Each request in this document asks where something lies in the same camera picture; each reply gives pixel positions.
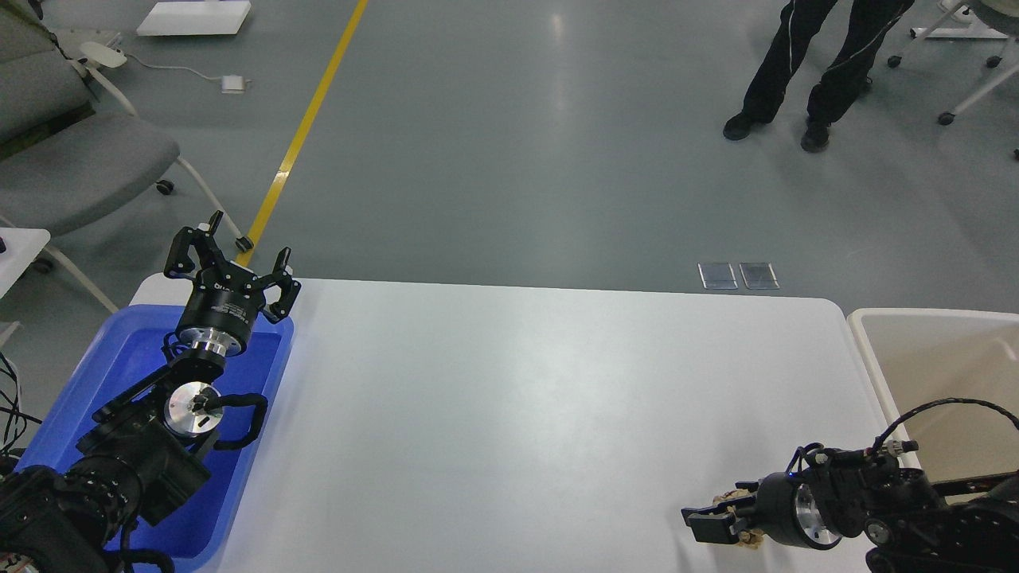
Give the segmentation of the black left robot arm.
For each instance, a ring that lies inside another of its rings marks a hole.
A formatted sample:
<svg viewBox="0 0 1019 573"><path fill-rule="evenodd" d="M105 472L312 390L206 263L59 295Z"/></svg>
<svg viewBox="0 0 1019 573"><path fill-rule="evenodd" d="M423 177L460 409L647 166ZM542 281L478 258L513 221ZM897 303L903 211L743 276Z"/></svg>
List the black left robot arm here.
<svg viewBox="0 0 1019 573"><path fill-rule="evenodd" d="M266 275L227 260L215 242L223 215L185 226L171 244L164 275L192 291L163 340L164 365L92 413L68 470L33 465L2 479L4 572L131 572L137 563L174 571L166 552L131 546L139 522L156 525L199 492L213 475L208 453L261 435L269 399L222 394L215 381L247 349L258 317L290 316L301 283L290 248Z"/></svg>

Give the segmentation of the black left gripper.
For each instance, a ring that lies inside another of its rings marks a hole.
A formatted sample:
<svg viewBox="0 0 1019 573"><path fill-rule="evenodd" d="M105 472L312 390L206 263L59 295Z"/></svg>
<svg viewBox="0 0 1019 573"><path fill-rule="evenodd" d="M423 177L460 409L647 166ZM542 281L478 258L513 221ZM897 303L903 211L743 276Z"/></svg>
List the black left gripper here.
<svg viewBox="0 0 1019 573"><path fill-rule="evenodd" d="M192 280L193 289L175 334L191 344L211 342L222 356L240 355L251 340L258 314L277 324L291 315L301 283L290 268L291 249L281 249L268 275L252 280L252 290L234 289L230 277L212 268L226 266L215 241L223 211L215 211L207 224L185 226L172 240L163 268L168 279ZM196 277L192 273L201 269Z"/></svg>

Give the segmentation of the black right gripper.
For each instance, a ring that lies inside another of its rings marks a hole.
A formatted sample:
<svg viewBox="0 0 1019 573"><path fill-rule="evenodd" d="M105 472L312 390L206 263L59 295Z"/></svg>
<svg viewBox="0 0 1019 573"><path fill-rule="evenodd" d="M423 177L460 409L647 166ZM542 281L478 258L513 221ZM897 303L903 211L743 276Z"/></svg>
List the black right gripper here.
<svg viewBox="0 0 1019 573"><path fill-rule="evenodd" d="M820 486L811 471L783 471L761 480L738 481L734 494L755 496L753 528L779 544L825 551L843 540L820 511ZM737 545L751 543L755 537L748 521L733 512L682 510L681 515L698 543Z"/></svg>

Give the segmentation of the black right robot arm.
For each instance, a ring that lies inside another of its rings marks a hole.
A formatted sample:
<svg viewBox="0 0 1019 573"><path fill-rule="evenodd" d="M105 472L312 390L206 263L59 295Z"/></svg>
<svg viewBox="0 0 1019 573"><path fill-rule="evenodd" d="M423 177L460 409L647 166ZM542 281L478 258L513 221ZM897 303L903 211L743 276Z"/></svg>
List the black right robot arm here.
<svg viewBox="0 0 1019 573"><path fill-rule="evenodd" d="M871 572L1015 572L1018 568L1017 472L932 482L901 465L919 442L893 439L905 421L953 405L932 400L903 413L869 447L843 450L808 442L782 471L737 482L681 517L699 543L777 544L833 550L863 536Z"/></svg>

